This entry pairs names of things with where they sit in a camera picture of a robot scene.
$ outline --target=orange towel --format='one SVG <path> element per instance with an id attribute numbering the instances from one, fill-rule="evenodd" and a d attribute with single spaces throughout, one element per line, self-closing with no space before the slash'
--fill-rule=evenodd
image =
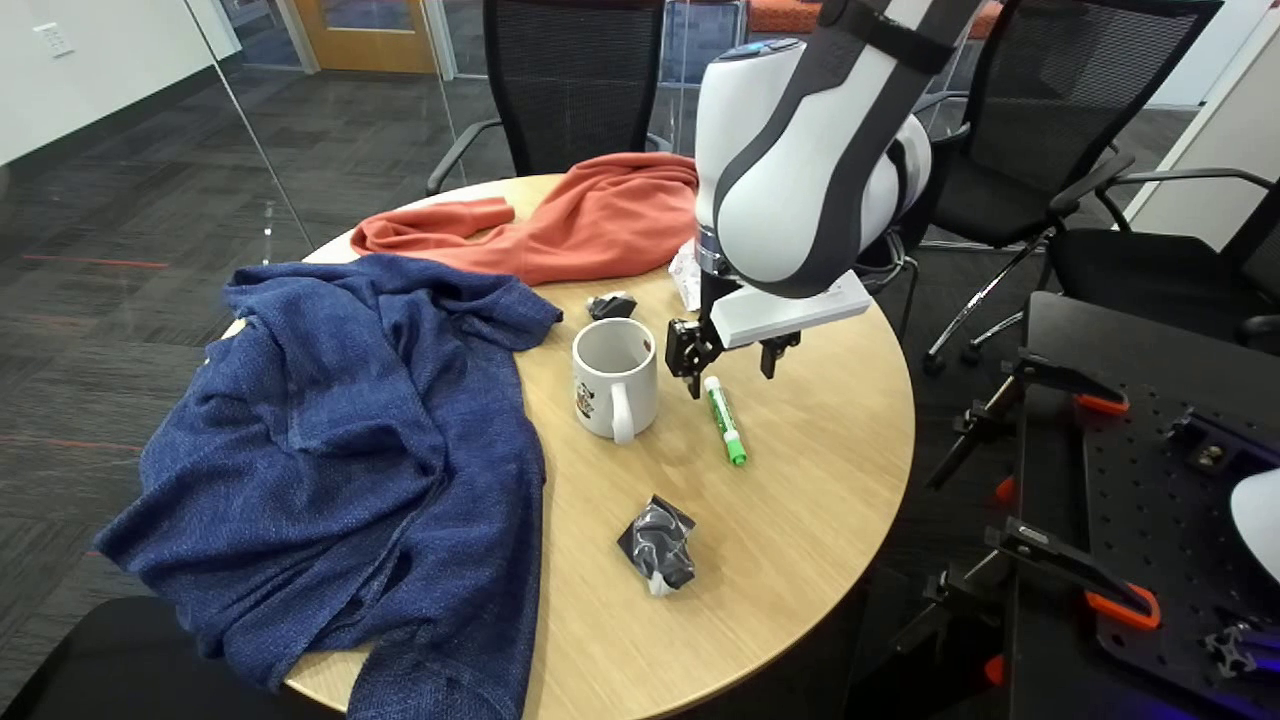
<path id="1" fill-rule="evenodd" d="M 507 271 L 525 285 L 641 274 L 691 239 L 691 191 L 688 157 L 611 151 L 574 164 L 530 220 L 499 195 L 438 198 L 360 220 L 354 249 Z"/>

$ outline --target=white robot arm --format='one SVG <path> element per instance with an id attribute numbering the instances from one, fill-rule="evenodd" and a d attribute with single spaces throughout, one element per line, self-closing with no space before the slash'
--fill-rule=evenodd
<path id="1" fill-rule="evenodd" d="M 763 376 L 800 328 L 870 307 L 857 255 L 930 182 L 926 82 L 982 0 L 826 0 L 807 39 L 740 45 L 710 62 L 695 107 L 695 320 L 667 368 L 701 392 L 727 349 Z"/>

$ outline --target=black chair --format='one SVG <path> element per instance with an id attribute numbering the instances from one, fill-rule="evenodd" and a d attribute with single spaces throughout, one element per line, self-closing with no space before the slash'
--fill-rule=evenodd
<path id="1" fill-rule="evenodd" d="M 504 129 L 517 177 L 563 170 L 602 151 L 643 151 L 659 45 L 665 0 L 483 0 L 498 118 L 457 134 L 430 191 L 443 189 L 489 129 Z"/>
<path id="2" fill-rule="evenodd" d="M 1074 229 L 1047 244 L 1047 264 L 1067 294 L 1147 316 L 1187 330 L 1280 353 L 1280 180 L 1247 170 L 1175 170 L 1126 180 L 1215 180 L 1237 177 L 1264 189 L 1256 213 L 1215 251 L 1199 235 Z"/>
<path id="3" fill-rule="evenodd" d="M 157 597 L 94 607 L 37 666 L 3 720 L 337 720 L 337 710 L 271 696 L 195 655 Z"/>
<path id="4" fill-rule="evenodd" d="M 1147 102 L 1222 0 L 1007 0 L 978 62 L 961 130 L 938 138 L 938 170 L 905 220 L 1015 249 L 945 323 L 926 368 L 1004 274 L 1044 249 L 1104 177 L 1126 167 L 1118 130 Z"/>

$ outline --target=blue towel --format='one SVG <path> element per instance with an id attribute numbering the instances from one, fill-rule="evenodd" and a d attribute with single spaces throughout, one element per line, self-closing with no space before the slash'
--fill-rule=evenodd
<path id="1" fill-rule="evenodd" d="M 378 644 L 354 716 L 520 716 L 545 460 L 512 353 L 559 310 L 397 255 L 245 268 L 229 307 L 99 552 L 258 682 Z"/>

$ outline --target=gray carpet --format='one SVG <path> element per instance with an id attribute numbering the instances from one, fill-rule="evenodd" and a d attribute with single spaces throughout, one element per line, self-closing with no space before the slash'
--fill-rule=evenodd
<path id="1" fill-rule="evenodd" d="M 215 82 L 159 94 L 0 170 L 0 706 L 94 604 L 140 592 L 94 554 L 94 537 L 136 492 L 136 451 L 183 392 L 202 349 L 224 328 L 221 289 L 236 264 L 297 259 L 354 220 L 422 195 L 431 158 L 463 118 L 489 115 L 483 82 L 233 73 L 303 229 L 278 214 L 271 182 Z M 688 94 L 659 102 L 688 149 Z M 1147 157 L 1184 118 L 1147 115 Z M 479 151 L 457 182 L 507 177 L 504 149 Z M 992 271 L 988 251 L 926 251 L 910 356 Z M 922 376 L 922 462 L 947 444 L 947 419 L 985 395 L 995 362 Z M 951 506 L 905 506 L 891 580 L 978 544 L 985 479 L 1001 446 L 951 482 Z M 881 644 L 859 607 L 836 611 L 710 716 L 841 716 L 857 655 Z"/>

